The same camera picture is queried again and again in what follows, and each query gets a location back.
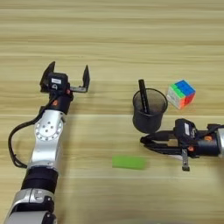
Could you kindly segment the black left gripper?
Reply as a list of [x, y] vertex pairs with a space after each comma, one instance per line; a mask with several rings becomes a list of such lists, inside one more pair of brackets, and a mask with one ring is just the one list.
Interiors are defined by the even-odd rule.
[[64, 114], [68, 113], [70, 103], [74, 99], [73, 93], [86, 93], [89, 88], [90, 75], [88, 66], [85, 67], [82, 76], [82, 85], [78, 87], [70, 87], [68, 78], [65, 77], [48, 77], [46, 76], [54, 71], [55, 62], [53, 61], [48, 65], [42, 75], [40, 82], [40, 91], [42, 93], [49, 94], [49, 102], [47, 103], [47, 109], [58, 110]]

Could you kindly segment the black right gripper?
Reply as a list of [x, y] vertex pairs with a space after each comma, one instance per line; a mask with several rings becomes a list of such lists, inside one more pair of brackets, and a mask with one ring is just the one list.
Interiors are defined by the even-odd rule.
[[152, 141], [169, 141], [170, 139], [175, 139], [174, 132], [172, 130], [162, 130], [143, 136], [140, 142], [146, 144], [145, 147], [147, 149], [156, 153], [181, 156], [182, 170], [184, 172], [190, 171], [188, 156], [190, 158], [199, 158], [200, 156], [217, 157], [219, 155], [218, 140], [215, 133], [205, 135], [199, 139], [196, 137], [179, 136], [178, 146], [169, 146], [164, 143], [150, 143]]

